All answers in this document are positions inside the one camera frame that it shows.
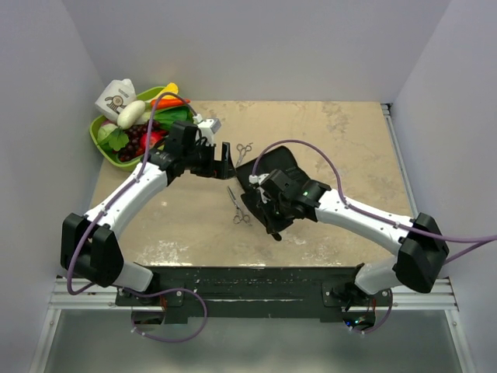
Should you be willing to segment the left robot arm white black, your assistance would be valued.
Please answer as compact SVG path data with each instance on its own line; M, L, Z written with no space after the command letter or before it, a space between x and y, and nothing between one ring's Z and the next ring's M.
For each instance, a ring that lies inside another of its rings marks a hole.
M214 135L220 127L217 119L174 122L162 144L147 148L134 171L103 202L83 215L64 219L61 265L67 271L70 294L77 292L73 277L82 277L103 288L131 289L144 305L159 300L161 286L153 281L153 272L126 261L118 238L146 203L184 172L218 180L235 176L229 143L223 143L221 158L215 158Z

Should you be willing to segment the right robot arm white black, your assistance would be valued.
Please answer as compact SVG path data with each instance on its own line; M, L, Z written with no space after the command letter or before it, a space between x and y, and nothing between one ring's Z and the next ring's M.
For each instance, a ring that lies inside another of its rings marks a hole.
M431 216L412 219L365 204L355 206L325 183L296 181L279 169L251 175L248 181L260 196L258 207L270 233L275 233L278 219L308 219L344 228L391 254L386 260L358 265L347 282L332 288L334 297L364 305L376 293L401 285L421 294L433 289L449 249Z

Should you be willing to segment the black zip tool case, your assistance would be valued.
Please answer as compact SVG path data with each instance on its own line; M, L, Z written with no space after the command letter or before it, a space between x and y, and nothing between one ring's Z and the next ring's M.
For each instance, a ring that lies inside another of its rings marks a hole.
M237 180L241 184L243 193L241 199L248 211L266 228L266 218L281 218L283 220L283 230L293 224L292 219L282 217L276 213L274 203L264 204L258 190L254 190L249 183L249 175L255 159L240 165L236 169ZM278 148L267 152L260 160L257 168L258 175L271 173L278 169L283 171L291 180L303 184L309 180L307 173L301 169L293 153L287 147L281 145Z

